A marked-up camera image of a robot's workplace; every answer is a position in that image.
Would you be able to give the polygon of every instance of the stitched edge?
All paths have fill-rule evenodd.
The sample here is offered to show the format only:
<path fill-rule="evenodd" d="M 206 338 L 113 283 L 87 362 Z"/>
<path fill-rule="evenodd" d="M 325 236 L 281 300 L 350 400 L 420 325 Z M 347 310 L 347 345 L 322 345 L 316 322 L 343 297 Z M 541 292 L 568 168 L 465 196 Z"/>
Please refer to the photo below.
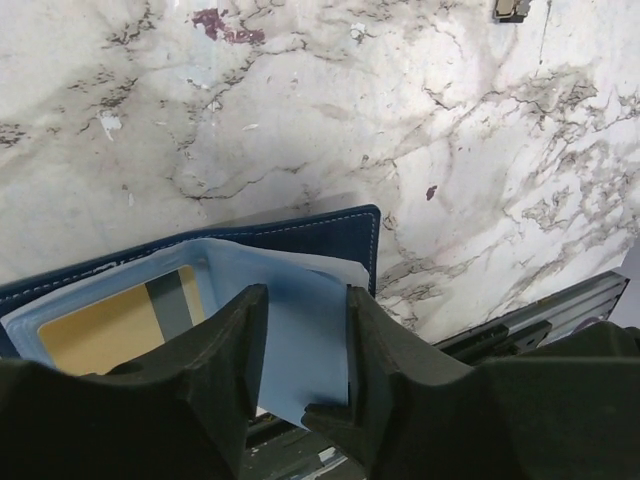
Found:
<path fill-rule="evenodd" d="M 165 248 L 169 248 L 169 247 L 173 247 L 175 245 L 179 245 L 180 243 L 184 243 L 184 242 L 189 242 L 191 240 L 199 240 L 201 238 L 229 238 L 229 237 L 242 237 L 242 236 L 246 236 L 246 235 L 255 235 L 256 237 L 259 237 L 261 235 L 269 235 L 269 234 L 273 234 L 273 233 L 280 233 L 280 232 L 287 232 L 289 230 L 297 230 L 300 228 L 308 228 L 308 227 L 313 227 L 316 225 L 324 225 L 326 223 L 333 223 L 333 222 L 338 222 L 338 221 L 342 221 L 342 220 L 347 220 L 349 218 L 356 218 L 356 217 L 364 217 L 364 216 L 369 216 L 371 217 L 371 238 L 369 241 L 369 267 L 367 268 L 367 271 L 369 272 L 369 290 L 371 290 L 371 284 L 373 282 L 373 274 L 371 272 L 372 268 L 373 268 L 373 241 L 375 239 L 375 233 L 376 233 L 376 229 L 375 229 L 375 224 L 376 224 L 376 217 L 373 213 L 358 213 L 356 215 L 347 215 L 346 217 L 336 217 L 336 218 L 332 218 L 330 220 L 323 220 L 321 222 L 312 222 L 312 223 L 306 223 L 303 225 L 294 225 L 292 227 L 285 227 L 285 228 L 279 228 L 276 230 L 270 230 L 267 232 L 259 232 L 259 233 L 254 233 L 254 232 L 239 232 L 239 233 L 221 233 L 221 234 L 207 234 L 207 235 L 199 235 L 196 237 L 192 237 L 192 238 L 187 238 L 185 240 L 181 240 L 179 242 L 174 242 L 171 243 L 169 245 L 163 245 L 161 247 L 155 247 L 149 250 L 146 250 L 145 252 L 127 258 L 125 260 L 118 260 L 118 261 L 113 261 L 113 262 L 108 262 L 105 263 L 104 265 L 101 265 L 99 267 L 95 267 L 92 268 L 91 270 L 87 270 L 85 272 L 82 273 L 77 273 L 75 275 L 72 275 L 70 277 L 67 278 L 63 278 L 62 280 L 56 280 L 52 283 L 46 283 L 44 285 L 38 285 L 37 287 L 34 288 L 27 288 L 26 290 L 20 292 L 20 293 L 15 293 L 13 295 L 8 295 L 2 299 L 0 299 L 0 305 L 2 305 L 3 303 L 9 301 L 9 300 L 15 300 L 18 299 L 24 295 L 27 295 L 28 293 L 35 293 L 39 290 L 42 289 L 48 289 L 51 287 L 57 287 L 57 286 L 64 286 L 68 283 L 74 282 L 76 280 L 80 280 L 84 277 L 90 276 L 91 274 L 95 273 L 96 271 L 105 271 L 105 270 L 109 270 L 113 267 L 117 267 L 119 265 L 123 265 L 125 263 L 129 263 L 133 260 L 137 260 L 139 258 L 143 258 L 143 257 L 148 257 L 149 255 L 151 255 L 152 253 L 155 253 L 159 250 L 164 250 Z"/>

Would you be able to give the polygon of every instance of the marble surface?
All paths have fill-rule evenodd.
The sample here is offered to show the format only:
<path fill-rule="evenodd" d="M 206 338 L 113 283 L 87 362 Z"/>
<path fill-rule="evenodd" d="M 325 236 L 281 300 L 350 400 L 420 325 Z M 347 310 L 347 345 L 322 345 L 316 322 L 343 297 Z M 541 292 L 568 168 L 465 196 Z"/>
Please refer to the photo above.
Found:
<path fill-rule="evenodd" d="M 374 202 L 379 298 L 437 341 L 621 263 L 640 2 L 0 0 L 0 283 Z"/>

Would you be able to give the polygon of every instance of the paint stain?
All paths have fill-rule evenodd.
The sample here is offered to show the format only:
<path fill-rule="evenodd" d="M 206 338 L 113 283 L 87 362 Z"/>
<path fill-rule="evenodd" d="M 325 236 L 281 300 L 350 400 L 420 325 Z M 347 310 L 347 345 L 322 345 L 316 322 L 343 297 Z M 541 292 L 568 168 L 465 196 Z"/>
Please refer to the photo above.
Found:
<path fill-rule="evenodd" d="M 262 30 L 249 30 L 248 28 L 240 28 L 234 30 L 229 27 L 223 18 L 229 13 L 228 10 L 218 12 L 217 8 L 207 8 L 193 13 L 191 21 L 194 28 L 202 25 L 207 36 L 211 40 L 222 38 L 225 42 L 232 45 L 239 43 L 249 43 L 252 45 L 264 43 L 265 35 Z"/>
<path fill-rule="evenodd" d="M 437 185 L 434 185 L 433 187 L 429 187 L 429 189 L 427 190 L 427 201 L 431 200 L 435 196 L 437 189 L 438 189 Z"/>

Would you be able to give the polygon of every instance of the white stitching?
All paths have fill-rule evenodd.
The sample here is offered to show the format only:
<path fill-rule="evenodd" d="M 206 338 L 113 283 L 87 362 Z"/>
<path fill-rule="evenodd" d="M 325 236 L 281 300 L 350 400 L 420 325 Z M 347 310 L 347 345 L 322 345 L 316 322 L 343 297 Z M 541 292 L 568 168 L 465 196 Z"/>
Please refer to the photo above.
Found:
<path fill-rule="evenodd" d="M 140 255 L 136 255 L 135 257 L 131 257 L 128 258 L 126 260 L 121 260 L 118 262 L 119 265 L 123 265 L 125 263 L 129 263 L 133 260 L 137 260 L 139 258 L 143 258 L 143 257 L 148 257 L 149 255 L 151 255 L 152 253 L 157 252 L 158 250 L 164 250 L 165 248 L 169 248 L 169 247 L 173 247 L 175 245 L 178 245 L 180 243 L 183 242 L 189 242 L 191 240 L 198 240 L 201 238 L 224 238 L 224 237 L 242 237 L 242 236 L 246 236 L 246 235 L 255 235 L 256 237 L 259 237 L 261 235 L 269 235 L 272 233 L 280 233 L 280 232 L 287 232 L 289 230 L 297 230 L 300 228 L 308 228 L 308 227 L 314 227 L 316 225 L 324 225 L 326 223 L 333 223 L 333 222 L 338 222 L 341 220 L 347 220 L 349 218 L 356 218 L 356 217 L 363 217 L 365 215 L 368 215 L 371 217 L 371 239 L 369 242 L 369 268 L 367 269 L 369 271 L 369 290 L 371 290 L 371 284 L 373 282 L 373 277 L 371 275 L 371 268 L 373 266 L 373 241 L 375 239 L 375 233 L 376 233 L 376 229 L 375 229 L 375 221 L 376 221 L 376 217 L 375 215 L 373 215 L 373 213 L 358 213 L 357 215 L 348 215 L 346 217 L 337 217 L 337 218 L 332 218 L 331 220 L 323 220 L 321 222 L 313 222 L 313 223 L 306 223 L 303 225 L 296 225 L 293 227 L 286 227 L 286 228 L 280 228 L 277 230 L 270 230 L 268 232 L 259 232 L 259 233 L 254 233 L 254 232 L 239 232 L 239 233 L 222 233 L 222 234 L 208 234 L 208 235 L 200 235 L 197 237 L 193 237 L 193 238 L 189 238 L 186 240 L 182 240 L 180 242 L 174 242 L 171 243 L 169 245 L 163 245 L 162 247 L 156 247 L 156 248 L 152 248 L 151 250 L 147 250 L 144 253 L 141 253 Z M 52 285 L 65 285 L 66 283 L 72 281 L 72 280 L 76 280 L 78 278 L 82 278 L 82 277 L 86 277 L 87 275 L 91 274 L 92 272 L 94 272 L 96 269 L 99 269 L 100 267 L 95 267 L 92 268 L 91 270 L 87 270 L 86 272 L 82 272 L 82 273 L 78 273 L 76 275 L 72 275 L 71 277 L 67 277 L 67 278 L 63 278 L 62 280 L 56 280 L 51 284 L 46 284 L 46 285 L 42 285 L 42 286 L 38 286 L 35 287 L 33 289 L 33 291 L 35 292 L 36 290 L 40 290 L 43 288 L 48 288 Z M 23 291 L 22 293 L 15 293 L 13 295 L 9 295 L 7 297 L 4 297 L 2 299 L 0 299 L 0 305 L 2 305 L 4 302 L 6 302 L 7 300 L 14 300 L 16 298 L 19 298 L 23 295 L 26 295 L 27 293 L 31 293 L 31 289 L 28 288 L 27 290 Z"/>

